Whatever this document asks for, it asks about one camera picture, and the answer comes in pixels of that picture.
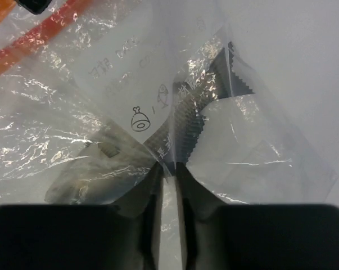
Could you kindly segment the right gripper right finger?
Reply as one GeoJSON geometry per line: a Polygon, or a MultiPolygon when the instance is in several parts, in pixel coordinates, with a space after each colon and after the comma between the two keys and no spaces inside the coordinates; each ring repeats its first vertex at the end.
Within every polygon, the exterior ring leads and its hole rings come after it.
{"type": "Polygon", "coordinates": [[[183,163],[175,172],[185,269],[339,269],[339,207],[227,203],[183,163]]]}

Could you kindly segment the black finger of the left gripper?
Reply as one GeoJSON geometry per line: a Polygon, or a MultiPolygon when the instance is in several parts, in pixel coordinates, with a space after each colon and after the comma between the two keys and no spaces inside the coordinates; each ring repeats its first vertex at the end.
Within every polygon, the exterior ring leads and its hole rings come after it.
{"type": "Polygon", "coordinates": [[[33,15],[39,15],[48,8],[52,0],[15,0],[20,6],[33,15]]]}

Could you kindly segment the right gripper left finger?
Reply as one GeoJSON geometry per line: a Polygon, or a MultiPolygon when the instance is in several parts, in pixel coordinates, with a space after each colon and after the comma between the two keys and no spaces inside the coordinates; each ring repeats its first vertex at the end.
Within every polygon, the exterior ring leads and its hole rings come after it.
{"type": "Polygon", "coordinates": [[[105,205],[0,205],[0,269],[158,269],[162,177],[105,205]]]}

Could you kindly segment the grey fake fish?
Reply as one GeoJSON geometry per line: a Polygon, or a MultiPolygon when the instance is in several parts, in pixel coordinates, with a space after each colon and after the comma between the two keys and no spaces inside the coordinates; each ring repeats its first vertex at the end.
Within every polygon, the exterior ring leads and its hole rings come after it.
{"type": "Polygon", "coordinates": [[[113,121],[85,141],[77,158],[49,186],[49,204],[109,204],[146,179],[157,166],[171,170],[186,163],[205,125],[204,109],[215,101],[253,93],[233,70],[232,42],[218,51],[196,85],[174,102],[170,115],[144,142],[138,142],[113,121]]]}

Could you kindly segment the clear zip top bag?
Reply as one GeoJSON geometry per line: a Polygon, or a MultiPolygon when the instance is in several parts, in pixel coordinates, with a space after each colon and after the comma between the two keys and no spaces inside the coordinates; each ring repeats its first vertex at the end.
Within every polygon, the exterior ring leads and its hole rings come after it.
{"type": "MultiPolygon", "coordinates": [[[[235,1],[70,1],[0,51],[0,195],[44,196],[112,121],[144,142],[231,41],[235,1]]],[[[321,201],[337,174],[265,88],[215,101],[185,163],[230,203],[321,201]]],[[[163,169],[158,269],[184,261],[163,169]]]]}

